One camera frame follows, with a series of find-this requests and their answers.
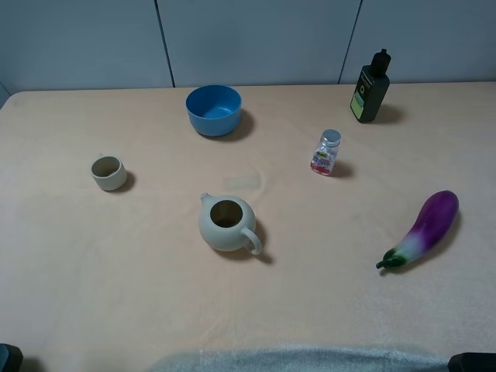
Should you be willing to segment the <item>small clear candy bottle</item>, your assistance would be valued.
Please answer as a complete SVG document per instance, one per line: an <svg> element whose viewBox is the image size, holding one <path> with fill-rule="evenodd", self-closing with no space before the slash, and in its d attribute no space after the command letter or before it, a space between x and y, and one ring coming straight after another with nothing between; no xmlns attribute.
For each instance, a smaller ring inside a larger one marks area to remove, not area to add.
<svg viewBox="0 0 496 372"><path fill-rule="evenodd" d="M340 142L341 134L337 130L327 129L322 133L310 162L314 172L324 176L332 173Z"/></svg>

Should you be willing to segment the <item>black object bottom right corner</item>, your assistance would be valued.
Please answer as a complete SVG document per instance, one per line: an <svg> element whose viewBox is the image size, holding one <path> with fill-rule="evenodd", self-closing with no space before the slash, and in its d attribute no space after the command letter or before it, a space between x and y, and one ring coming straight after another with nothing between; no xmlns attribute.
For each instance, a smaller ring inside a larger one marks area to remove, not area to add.
<svg viewBox="0 0 496 372"><path fill-rule="evenodd" d="M449 372L496 372L496 353L461 353L452 356Z"/></svg>

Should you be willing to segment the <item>black bottle with green label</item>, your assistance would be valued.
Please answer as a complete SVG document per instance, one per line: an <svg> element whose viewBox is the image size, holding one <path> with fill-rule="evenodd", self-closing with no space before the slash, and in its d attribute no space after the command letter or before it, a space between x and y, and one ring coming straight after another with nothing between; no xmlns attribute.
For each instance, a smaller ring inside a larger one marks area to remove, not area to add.
<svg viewBox="0 0 496 372"><path fill-rule="evenodd" d="M350 108L358 122L373 122L390 85L387 70L391 56L386 49L375 53L370 64L360 71L350 102Z"/></svg>

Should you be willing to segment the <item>black object corner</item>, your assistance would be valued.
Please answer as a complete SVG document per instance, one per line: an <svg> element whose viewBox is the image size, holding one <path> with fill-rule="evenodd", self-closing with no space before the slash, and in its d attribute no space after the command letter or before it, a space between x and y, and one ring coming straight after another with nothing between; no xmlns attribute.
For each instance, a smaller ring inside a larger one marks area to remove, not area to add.
<svg viewBox="0 0 496 372"><path fill-rule="evenodd" d="M496 372L496 353L461 353L452 356L449 372Z"/></svg>
<svg viewBox="0 0 496 372"><path fill-rule="evenodd" d="M0 344L0 372L18 372L23 354L17 346Z"/></svg>

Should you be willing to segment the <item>purple toy eggplant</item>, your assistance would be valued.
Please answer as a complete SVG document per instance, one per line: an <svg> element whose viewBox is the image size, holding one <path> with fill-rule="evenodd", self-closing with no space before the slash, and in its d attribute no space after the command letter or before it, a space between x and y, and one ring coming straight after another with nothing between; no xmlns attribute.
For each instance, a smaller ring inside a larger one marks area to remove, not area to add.
<svg viewBox="0 0 496 372"><path fill-rule="evenodd" d="M407 267L430 253L451 229L459 211L459 199L449 190L431 195L413 226L395 247L376 264L378 270Z"/></svg>

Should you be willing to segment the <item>beige ceramic cup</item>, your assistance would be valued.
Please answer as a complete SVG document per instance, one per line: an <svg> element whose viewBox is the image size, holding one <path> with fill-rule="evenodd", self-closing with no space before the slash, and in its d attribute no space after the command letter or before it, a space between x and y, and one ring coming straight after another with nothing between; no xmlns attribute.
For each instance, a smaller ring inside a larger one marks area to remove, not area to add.
<svg viewBox="0 0 496 372"><path fill-rule="evenodd" d="M118 157L102 154L91 165L91 176L103 191L121 188L128 178L127 170Z"/></svg>

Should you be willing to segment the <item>beige ceramic teapot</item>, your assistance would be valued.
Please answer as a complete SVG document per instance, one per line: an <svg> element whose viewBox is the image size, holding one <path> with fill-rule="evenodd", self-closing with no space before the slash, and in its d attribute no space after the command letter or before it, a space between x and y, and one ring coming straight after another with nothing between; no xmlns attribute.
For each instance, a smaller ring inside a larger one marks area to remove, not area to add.
<svg viewBox="0 0 496 372"><path fill-rule="evenodd" d="M245 249L254 256L262 254L263 244L255 233L256 217L244 200L208 193L203 193L200 200L198 228L207 245L219 252Z"/></svg>

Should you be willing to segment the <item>grey cloth at table edge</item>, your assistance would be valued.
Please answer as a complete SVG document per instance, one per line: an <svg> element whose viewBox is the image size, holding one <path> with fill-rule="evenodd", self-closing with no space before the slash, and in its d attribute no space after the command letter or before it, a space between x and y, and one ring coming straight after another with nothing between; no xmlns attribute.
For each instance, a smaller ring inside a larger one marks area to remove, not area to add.
<svg viewBox="0 0 496 372"><path fill-rule="evenodd" d="M178 353L151 371L448 371L448 361L397 350L290 347Z"/></svg>

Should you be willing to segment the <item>blue plastic bowl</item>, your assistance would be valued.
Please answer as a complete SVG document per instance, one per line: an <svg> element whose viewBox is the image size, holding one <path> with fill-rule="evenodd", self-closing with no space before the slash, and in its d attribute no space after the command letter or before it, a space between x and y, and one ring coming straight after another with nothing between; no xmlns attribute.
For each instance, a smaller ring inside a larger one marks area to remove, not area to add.
<svg viewBox="0 0 496 372"><path fill-rule="evenodd" d="M196 88L187 96L185 105L191 125L203 136L225 136L241 121L241 95L229 86L212 84Z"/></svg>

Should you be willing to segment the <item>black object bottom left corner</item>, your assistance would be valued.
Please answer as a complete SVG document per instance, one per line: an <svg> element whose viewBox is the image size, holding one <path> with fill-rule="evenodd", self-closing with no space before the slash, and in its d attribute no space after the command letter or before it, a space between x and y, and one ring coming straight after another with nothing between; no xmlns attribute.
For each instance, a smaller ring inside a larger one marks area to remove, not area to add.
<svg viewBox="0 0 496 372"><path fill-rule="evenodd" d="M18 372L23 354L17 346L0 344L0 372Z"/></svg>

